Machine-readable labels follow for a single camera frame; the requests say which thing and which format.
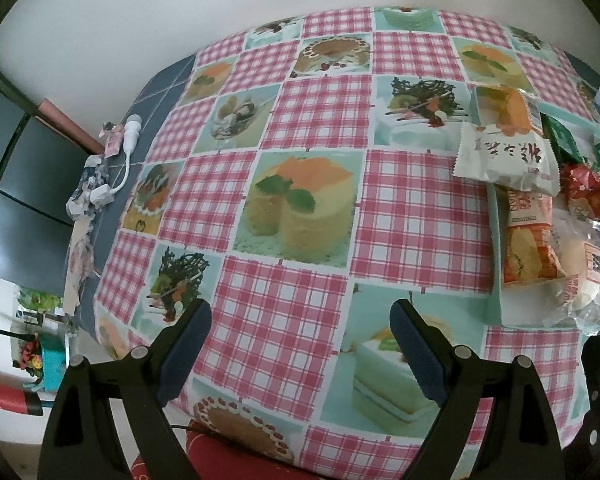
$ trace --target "metal rivet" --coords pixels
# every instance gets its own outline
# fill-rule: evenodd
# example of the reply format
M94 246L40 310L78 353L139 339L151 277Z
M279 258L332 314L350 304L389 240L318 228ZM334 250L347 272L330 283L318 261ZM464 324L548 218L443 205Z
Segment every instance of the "metal rivet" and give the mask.
M472 354L471 349L464 345L457 346L454 353L461 359L468 359Z
M143 357L146 357L146 355L148 353L149 353L149 349L146 346L140 345L140 346L136 346L131 351L131 357L133 359L142 359Z
M69 359L70 366L80 366L84 361L84 356L80 354L72 355Z
M526 355L519 355L518 364L523 368L531 368L531 365L533 363L531 362L531 359L529 359Z

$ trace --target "table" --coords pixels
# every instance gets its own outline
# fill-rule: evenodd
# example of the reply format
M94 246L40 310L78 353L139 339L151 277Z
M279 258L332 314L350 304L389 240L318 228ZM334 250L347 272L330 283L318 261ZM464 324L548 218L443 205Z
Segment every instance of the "table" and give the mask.
M434 9L287 18L168 67L130 110L144 129L94 229L102 278L85 284L81 323L129 349L204 298L214 325L181 409L319 474L393 479L437 412L388 331L389 307L410 298L453 344L532 358L566 444L588 409L581 336L484 323L486 190L452 176L461 121L479 119L476 84L514 84L541 111L600 128L561 49ZM432 85L444 114L418 104Z

